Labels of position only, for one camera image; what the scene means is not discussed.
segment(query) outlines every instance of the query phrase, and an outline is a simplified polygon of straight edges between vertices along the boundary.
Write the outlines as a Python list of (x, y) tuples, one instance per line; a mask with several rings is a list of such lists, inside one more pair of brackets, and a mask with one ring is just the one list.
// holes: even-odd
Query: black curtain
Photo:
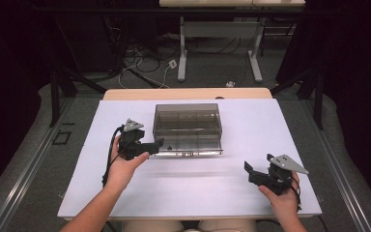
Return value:
[(34, 123), (39, 89), (49, 83), (28, 25), (16, 1), (0, 1), (0, 176)]
[(284, 83), (306, 70), (322, 72), (346, 148), (371, 188), (371, 1), (307, 0), (306, 10), (344, 16), (302, 20), (276, 80)]

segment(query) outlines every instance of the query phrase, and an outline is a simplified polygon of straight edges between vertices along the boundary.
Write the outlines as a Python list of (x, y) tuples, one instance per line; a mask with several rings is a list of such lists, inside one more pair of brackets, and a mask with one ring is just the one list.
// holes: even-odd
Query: white table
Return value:
[[(109, 219), (272, 218), (270, 202), (248, 182), (243, 162), (267, 172), (267, 153), (298, 151), (276, 100), (101, 101), (80, 153), (58, 217), (71, 219), (101, 190), (110, 136), (127, 118), (143, 123), (152, 142), (156, 104), (218, 103), (223, 155), (209, 159), (151, 157), (134, 174)], [(300, 174), (301, 217), (321, 214), (307, 176)]]
[[(159, 0), (161, 7), (206, 8), (206, 7), (249, 7), (259, 9), (299, 9), (304, 6), (304, 0)], [(218, 21), (184, 21), (180, 17), (180, 61), (178, 80), (186, 80), (186, 37), (240, 37), (254, 38), (253, 46), (248, 50), (249, 62), (256, 82), (263, 78), (258, 66), (257, 55), (264, 31), (265, 19), (257, 22), (218, 22)]]

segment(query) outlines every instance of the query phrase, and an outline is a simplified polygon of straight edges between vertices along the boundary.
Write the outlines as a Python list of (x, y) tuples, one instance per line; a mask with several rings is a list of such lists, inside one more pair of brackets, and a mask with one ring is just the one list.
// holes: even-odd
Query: person's lap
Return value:
[(252, 219), (202, 220), (196, 229), (185, 230), (179, 220), (129, 220), (123, 222), (123, 232), (255, 232)]

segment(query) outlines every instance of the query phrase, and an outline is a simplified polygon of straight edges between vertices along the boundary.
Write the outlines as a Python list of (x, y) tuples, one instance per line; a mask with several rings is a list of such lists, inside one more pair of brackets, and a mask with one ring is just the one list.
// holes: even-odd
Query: forearm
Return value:
[(305, 227), (303, 227), (300, 219), (295, 217), (285, 218), (279, 222), (285, 232), (306, 232)]
[(62, 231), (101, 231), (122, 189), (102, 189)]

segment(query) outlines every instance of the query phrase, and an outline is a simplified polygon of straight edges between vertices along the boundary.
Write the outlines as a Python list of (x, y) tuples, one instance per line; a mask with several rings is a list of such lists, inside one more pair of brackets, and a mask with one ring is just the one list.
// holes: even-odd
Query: human hand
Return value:
[[(292, 187), (295, 190), (298, 190), (300, 178), (297, 172), (292, 172), (292, 178), (295, 179), (292, 182)], [(297, 199), (297, 194), (291, 188), (288, 188), (281, 195), (276, 195), (265, 186), (258, 187), (258, 190), (260, 190), (265, 196), (267, 196), (267, 198), (271, 202), (272, 210), (285, 231), (291, 231), (288, 228), (299, 226), (298, 223), (300, 224), (300, 220), (297, 215), (299, 202)]]
[(118, 153), (120, 135), (114, 139), (111, 159), (114, 160), (110, 165), (105, 188), (113, 191), (121, 191), (126, 188), (130, 182), (135, 169), (149, 158), (149, 153), (143, 153), (135, 159), (125, 160)]

